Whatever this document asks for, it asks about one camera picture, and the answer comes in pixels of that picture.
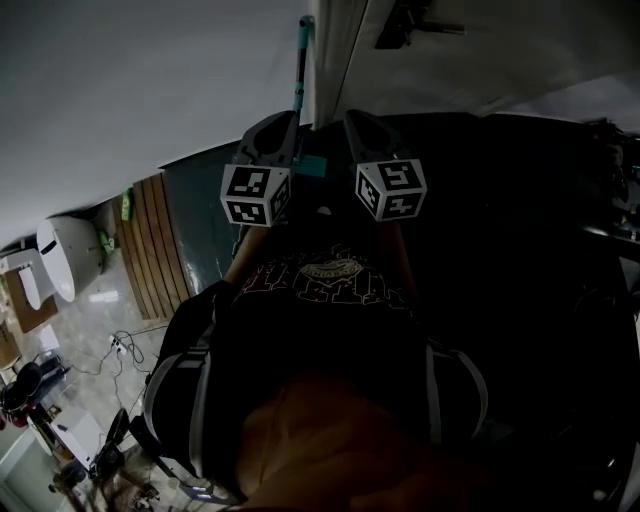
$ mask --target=black object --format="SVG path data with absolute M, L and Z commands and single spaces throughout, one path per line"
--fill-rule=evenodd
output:
M 123 408 L 118 411 L 111 423 L 104 446 L 96 455 L 89 470 L 89 478 L 92 480 L 106 480 L 110 478 L 118 468 L 124 466 L 124 455 L 118 445 L 124 439 L 129 429 L 129 416 Z
M 398 131 L 367 112 L 348 110 L 344 116 L 344 130 L 356 164 L 411 158 Z
M 34 362 L 25 364 L 15 382 L 4 388 L 2 408 L 9 416 L 26 414 L 62 380 L 67 371 L 58 357 L 52 357 L 41 365 Z
M 233 505 L 238 502 L 234 498 L 222 498 L 209 492 L 207 488 L 194 485 L 189 482 L 191 476 L 176 463 L 175 459 L 167 453 L 165 448 L 149 431 L 144 418 L 136 416 L 131 420 L 129 431 L 138 442 L 144 452 L 169 478 L 176 478 L 180 483 L 179 487 L 187 496 L 195 501 L 215 503 L 218 505 Z
M 465 35 L 464 25 L 425 21 L 432 0 L 397 0 L 376 42 L 377 50 L 397 50 L 405 44 L 411 45 L 411 32 L 440 32 L 443 34 Z
M 293 110 L 273 114 L 249 128 L 233 158 L 237 165 L 290 167 L 300 119 Z

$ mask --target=floor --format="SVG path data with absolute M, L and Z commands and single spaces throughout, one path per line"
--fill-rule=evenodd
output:
M 54 389 L 49 404 L 62 409 L 68 405 L 88 411 L 104 432 L 109 431 L 114 416 L 124 407 L 130 417 L 139 414 L 141 394 L 146 372 L 153 369 L 162 345 L 166 320 L 142 320 L 131 291 L 124 261 L 119 249 L 108 257 L 98 278 L 75 302 L 69 304 L 56 297 L 59 312 L 50 321 L 34 329 L 17 341 L 23 361 L 33 360 L 41 352 L 39 334 L 47 325 L 59 341 L 57 353 L 64 366 L 72 366 L 66 379 Z M 131 339 L 123 341 L 128 347 L 124 355 L 111 350 L 110 336 L 126 331 L 133 335 L 138 362 L 134 364 Z M 121 448 L 135 452 L 133 437 L 125 439 Z M 139 464 L 132 472 L 144 475 L 160 492 L 160 502 L 154 510 L 217 510 L 206 504 L 191 502 L 186 495 L 157 467 Z

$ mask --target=power cord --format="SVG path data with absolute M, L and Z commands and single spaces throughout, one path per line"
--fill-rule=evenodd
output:
M 113 334 L 113 337 L 120 342 L 122 345 L 125 346 L 125 348 L 127 348 L 130 352 L 131 352 L 131 360 L 132 360 L 132 364 L 133 367 L 140 373 L 144 373 L 144 374 L 149 374 L 151 373 L 150 370 L 144 370 L 142 368 L 140 368 L 138 365 L 144 363 L 145 357 L 144 357 L 144 353 L 142 352 L 142 350 L 140 350 L 140 347 L 138 347 L 135 344 L 135 341 L 133 340 L 134 336 L 139 336 L 140 334 L 145 334 L 148 332 L 153 332 L 153 331 L 157 331 L 160 329 L 166 329 L 167 327 L 169 327 L 168 325 L 161 325 L 158 327 L 153 327 L 151 329 L 144 329 L 142 331 L 136 331 L 134 333 L 130 333 L 128 331 L 125 330 L 118 330 Z M 131 340 L 131 343 L 126 344 L 123 340 L 129 338 Z M 111 355 L 111 352 L 113 352 L 113 349 L 115 348 L 115 343 L 111 345 L 111 348 L 109 349 L 109 352 L 107 352 L 99 361 L 98 364 L 98 371 L 97 373 L 94 372 L 89 372 L 86 370 L 81 370 L 79 369 L 77 366 L 75 365 L 71 365 L 70 368 L 73 368 L 74 370 L 76 370 L 78 373 L 84 373 L 87 375 L 93 375 L 98 376 L 102 373 L 102 365 L 105 362 L 105 360 L 109 357 L 109 355 Z M 118 362 L 120 363 L 120 370 L 118 371 L 118 373 L 116 373 L 113 376 L 113 384 L 115 387 L 115 396 L 116 396 L 116 400 L 118 400 L 118 404 L 120 406 L 120 408 L 123 408 L 122 405 L 122 400 L 120 400 L 120 396 L 119 396 L 119 388 L 118 388 L 118 377 L 120 375 L 122 375 L 122 371 L 123 371 L 123 366 L 122 366 L 122 359 L 120 359 L 120 352 L 116 351 L 116 358 L 118 359 Z M 140 398 L 140 396 L 142 395 L 142 393 L 144 393 L 144 390 L 147 388 L 146 384 L 143 386 L 142 390 L 140 391 L 140 393 L 138 393 L 138 396 L 136 397 L 136 399 L 133 401 L 133 404 L 131 406 L 131 409 L 129 410 L 129 416 L 131 416 L 131 412 L 133 411 L 136 403 L 138 402 L 138 399 Z

